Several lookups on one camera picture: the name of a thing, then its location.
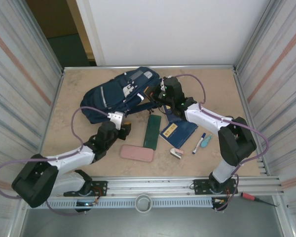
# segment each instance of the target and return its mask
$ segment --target beige tabletop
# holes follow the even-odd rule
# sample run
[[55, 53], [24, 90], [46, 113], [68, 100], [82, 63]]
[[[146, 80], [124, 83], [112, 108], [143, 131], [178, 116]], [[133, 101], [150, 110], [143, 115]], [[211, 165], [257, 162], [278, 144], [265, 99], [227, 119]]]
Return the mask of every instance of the beige tabletop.
[[[231, 70], [214, 69], [156, 69], [160, 76], [189, 73], [202, 80], [206, 89], [207, 101], [205, 108], [224, 116], [241, 116], [244, 112], [234, 82]], [[79, 146], [70, 129], [73, 112], [79, 107], [84, 94], [91, 88], [100, 85], [111, 78], [125, 72], [125, 69], [69, 69], [66, 70], [64, 81], [59, 93], [55, 111], [45, 139], [43, 155], [53, 156], [61, 154]], [[191, 77], [181, 77], [186, 97], [193, 97], [196, 101], [203, 100], [203, 92], [198, 82]], [[160, 131], [168, 121], [158, 109], [155, 115], [162, 117]], [[213, 136], [205, 148], [199, 148], [192, 154], [201, 135], [207, 130], [202, 127], [181, 147], [185, 153], [181, 160], [170, 155], [172, 146], [159, 137], [157, 150], [154, 152], [151, 163], [123, 159], [119, 156], [122, 145], [142, 146], [144, 143], [148, 111], [129, 115], [126, 121], [132, 123], [132, 130], [125, 141], [117, 140], [108, 150], [107, 155], [94, 164], [83, 167], [90, 176], [207, 176], [219, 164], [220, 155], [218, 137]], [[97, 133], [100, 124], [91, 124], [81, 113], [74, 119], [76, 133], [87, 141], [90, 136]], [[257, 176], [259, 168], [256, 161], [251, 161], [238, 171], [242, 176]]]

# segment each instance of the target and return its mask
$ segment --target whiteboard marker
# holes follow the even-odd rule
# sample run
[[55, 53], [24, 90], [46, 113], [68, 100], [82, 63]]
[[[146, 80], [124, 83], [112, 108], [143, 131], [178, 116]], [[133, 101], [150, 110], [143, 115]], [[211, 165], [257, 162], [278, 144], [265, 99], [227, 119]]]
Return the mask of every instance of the whiteboard marker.
[[201, 145], [201, 142], [203, 141], [203, 139], [204, 139], [204, 137], [205, 137], [205, 136], [206, 136], [206, 133], [203, 133], [203, 135], [202, 135], [201, 139], [198, 141], [198, 143], [197, 143], [197, 145], [196, 145], [196, 147], [195, 147], [194, 151], [192, 152], [193, 154], [195, 154], [195, 153], [196, 153], [196, 151], [197, 151], [197, 149], [198, 149], [199, 145]]

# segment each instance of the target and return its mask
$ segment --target metal frame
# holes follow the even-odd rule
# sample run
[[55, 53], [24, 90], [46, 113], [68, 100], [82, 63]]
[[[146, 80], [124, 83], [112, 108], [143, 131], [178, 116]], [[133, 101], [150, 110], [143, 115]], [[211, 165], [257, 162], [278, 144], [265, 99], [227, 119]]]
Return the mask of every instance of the metal frame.
[[[225, 197], [226, 195], [195, 195], [190, 189], [195, 179], [200, 177], [92, 177], [94, 181], [107, 181], [107, 195], [103, 198], [135, 198], [140, 194], [148, 194], [152, 198], [195, 198], [195, 197]], [[257, 196], [283, 195], [283, 189], [277, 176], [240, 176], [239, 196], [248, 192]], [[90, 199], [90, 197], [64, 197], [58, 195], [52, 199]]]
[[[50, 115], [49, 115], [47, 123], [46, 123], [46, 129], [45, 129], [45, 132], [42, 136], [42, 140], [39, 145], [39, 149], [37, 151], [38, 153], [41, 153], [42, 148], [44, 146], [45, 138], [46, 138], [46, 135], [47, 135], [47, 132], [49, 129], [49, 124], [50, 124], [51, 118], [53, 117], [53, 114], [54, 114], [56, 102], [57, 102], [57, 99], [59, 96], [61, 86], [63, 84], [64, 77], [65, 77], [65, 73], [62, 73], [59, 83], [58, 83], [58, 86], [57, 86], [56, 95], [55, 95], [55, 98], [53, 100], [53, 103], [52, 103], [52, 106], [50, 109]], [[10, 223], [7, 237], [19, 237], [20, 236], [21, 230], [23, 227], [23, 223], [25, 220], [25, 215], [26, 215], [28, 208], [29, 208], [29, 205], [23, 199], [19, 200], [19, 203], [18, 203], [17, 207], [15, 208], [15, 213], [14, 213], [13, 217], [11, 218], [12, 222]]]
[[252, 33], [247, 46], [245, 47], [243, 53], [241, 54], [239, 60], [236, 63], [235, 71], [236, 73], [241, 72], [244, 65], [249, 60], [254, 48], [256, 47], [257, 43], [272, 24], [271, 19], [274, 13], [277, 11], [278, 7], [281, 6], [285, 0], [270, 0], [257, 27], [255, 28], [254, 32]]
[[[233, 70], [233, 77], [235, 79], [235, 83], [236, 83], [236, 86], [238, 89], [238, 93], [240, 96], [242, 107], [245, 112], [245, 116], [247, 118], [248, 125], [250, 127], [255, 128], [255, 124], [253, 122], [253, 119], [252, 119], [252, 116], [251, 116], [251, 113], [249, 110], [249, 105], [248, 105], [247, 99], [244, 96], [244, 93], [243, 93], [243, 90], [242, 90], [242, 87], [240, 84], [239, 73], [236, 72], [235, 70]], [[258, 153], [261, 153], [262, 152], [262, 145], [261, 145], [260, 140], [258, 139], [258, 137], [255, 133], [253, 133], [253, 137], [254, 137], [254, 140], [257, 142], [257, 151], [258, 151]], [[264, 163], [266, 174], [270, 175], [270, 172], [269, 172], [270, 170], [268, 168], [267, 162], [265, 162], [265, 160], [264, 160], [264, 156], [262, 157], [262, 160]], [[296, 237], [296, 227], [295, 227], [292, 217], [288, 211], [288, 208], [285, 205], [286, 202], [284, 201], [283, 196], [272, 195], [272, 198], [273, 198], [274, 203], [279, 204], [279, 206], [276, 208], [276, 213], [277, 213], [277, 216], [278, 216], [284, 236], [285, 237], [286, 236]]]
[[[171, 68], [185, 68], [185, 69], [233, 69], [231, 64], [211, 64], [211, 65], [141, 65], [153, 69], [171, 69]], [[65, 67], [64, 72], [68, 70], [95, 70], [95, 69], [134, 69], [139, 66], [98, 66], [98, 67]]]

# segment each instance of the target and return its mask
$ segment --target yellow object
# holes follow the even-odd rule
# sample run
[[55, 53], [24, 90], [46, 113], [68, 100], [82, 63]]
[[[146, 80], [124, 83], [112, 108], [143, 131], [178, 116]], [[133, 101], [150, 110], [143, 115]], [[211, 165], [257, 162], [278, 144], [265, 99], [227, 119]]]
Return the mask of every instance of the yellow object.
[[177, 127], [178, 126], [175, 123], [173, 123], [170, 127], [168, 127], [167, 130], [164, 131], [163, 135], [165, 137], [169, 137], [171, 133], [173, 133], [173, 131], [176, 130]]

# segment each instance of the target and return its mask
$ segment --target red screwdriver handle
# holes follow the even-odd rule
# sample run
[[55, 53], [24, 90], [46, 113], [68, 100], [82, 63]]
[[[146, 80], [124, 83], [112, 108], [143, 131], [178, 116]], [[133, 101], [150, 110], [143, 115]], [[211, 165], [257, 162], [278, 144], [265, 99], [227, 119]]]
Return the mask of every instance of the red screwdriver handle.
[[252, 200], [252, 201], [255, 200], [255, 196], [252, 196], [252, 195], [244, 193], [244, 192], [241, 193], [241, 197], [248, 199], [248, 200]]

